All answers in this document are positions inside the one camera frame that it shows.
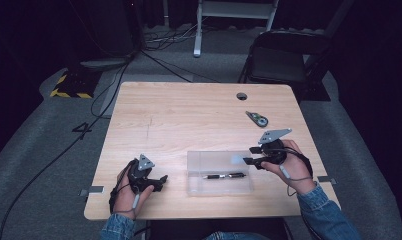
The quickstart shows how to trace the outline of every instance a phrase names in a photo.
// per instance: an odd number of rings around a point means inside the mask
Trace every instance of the denim sleeve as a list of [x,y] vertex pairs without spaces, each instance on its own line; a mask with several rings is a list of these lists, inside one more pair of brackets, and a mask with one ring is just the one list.
[[354,225],[328,199],[319,184],[312,191],[298,195],[298,201],[309,227],[322,239],[361,239]]
[[101,230],[102,240],[129,240],[134,234],[134,222],[120,214],[113,214],[108,218]]

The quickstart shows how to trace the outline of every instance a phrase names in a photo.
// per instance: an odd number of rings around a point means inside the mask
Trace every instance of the gray carpet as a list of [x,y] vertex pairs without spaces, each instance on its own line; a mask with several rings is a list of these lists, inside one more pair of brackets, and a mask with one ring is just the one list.
[[[235,83],[249,45],[261,30],[204,34],[200,58],[192,56],[194,39],[147,53],[219,82]],[[179,74],[190,75],[194,82],[212,82],[169,67]],[[72,129],[84,122],[95,121],[91,114],[92,104],[93,113],[99,114],[105,102],[111,100],[111,94],[100,94],[112,83],[117,70],[105,72],[101,77],[95,91],[98,99],[49,97],[63,71],[53,73],[40,86],[44,101],[0,154],[0,225],[7,208],[26,183],[79,136]],[[125,76],[129,78],[125,78],[131,80],[138,75],[150,75],[157,78],[156,81],[175,79],[142,54],[126,69]],[[327,74],[324,83],[332,101],[302,102],[300,107],[329,176],[338,181],[334,188],[342,210],[364,239],[400,240],[402,224],[394,196],[338,102],[332,75]],[[85,219],[85,198],[78,194],[92,183],[108,125],[109,120],[97,121],[92,132],[77,141],[23,193],[8,217],[3,239],[99,238],[104,222]],[[310,239],[299,217],[286,220],[294,239]]]

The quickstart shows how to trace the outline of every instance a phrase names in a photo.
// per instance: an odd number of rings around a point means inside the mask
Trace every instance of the plastic container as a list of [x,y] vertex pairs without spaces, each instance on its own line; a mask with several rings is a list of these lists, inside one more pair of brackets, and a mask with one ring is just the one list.
[[[189,151],[188,194],[190,196],[222,196],[249,194],[253,191],[249,166],[243,158],[249,151]],[[208,175],[243,173],[242,178],[206,179]]]

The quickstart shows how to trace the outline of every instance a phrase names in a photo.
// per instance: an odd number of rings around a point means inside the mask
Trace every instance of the chair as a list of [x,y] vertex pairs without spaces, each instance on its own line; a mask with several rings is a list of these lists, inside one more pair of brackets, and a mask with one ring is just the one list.
[[[288,30],[264,32],[251,45],[238,83],[249,80],[286,84],[292,88],[298,102],[329,101],[322,78],[327,71],[324,60],[330,45],[330,39],[319,34]],[[314,61],[305,64],[304,55],[310,55]]]

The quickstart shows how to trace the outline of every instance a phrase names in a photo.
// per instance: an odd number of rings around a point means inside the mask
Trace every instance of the pen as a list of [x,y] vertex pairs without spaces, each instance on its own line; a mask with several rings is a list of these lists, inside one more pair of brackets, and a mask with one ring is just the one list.
[[229,173],[229,174],[217,174],[217,175],[207,175],[202,178],[204,179],[219,179],[219,178],[243,178],[246,175],[243,173]]

